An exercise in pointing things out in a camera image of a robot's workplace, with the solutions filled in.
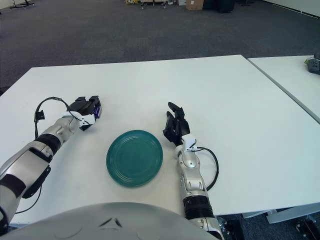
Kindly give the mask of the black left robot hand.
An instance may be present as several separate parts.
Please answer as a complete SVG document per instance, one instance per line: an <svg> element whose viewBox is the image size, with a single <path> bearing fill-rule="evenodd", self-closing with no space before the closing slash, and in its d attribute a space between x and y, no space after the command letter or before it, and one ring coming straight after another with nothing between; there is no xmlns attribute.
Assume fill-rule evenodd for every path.
<svg viewBox="0 0 320 240"><path fill-rule="evenodd" d="M86 100L84 96L78 97L69 106L70 115L79 120L79 128L87 130L94 125L101 116L102 106L98 95L94 95Z"/></svg>

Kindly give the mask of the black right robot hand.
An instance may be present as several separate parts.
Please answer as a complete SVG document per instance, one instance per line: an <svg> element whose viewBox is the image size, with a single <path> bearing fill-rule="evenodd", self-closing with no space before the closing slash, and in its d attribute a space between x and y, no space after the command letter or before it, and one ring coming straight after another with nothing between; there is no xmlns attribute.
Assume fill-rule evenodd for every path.
<svg viewBox="0 0 320 240"><path fill-rule="evenodd" d="M185 113L182 107L177 106L172 102L168 102L168 107L172 110L166 112L166 124L162 131L163 135L173 143L176 147L183 144L182 136L190 134L190 127L185 119Z"/></svg>

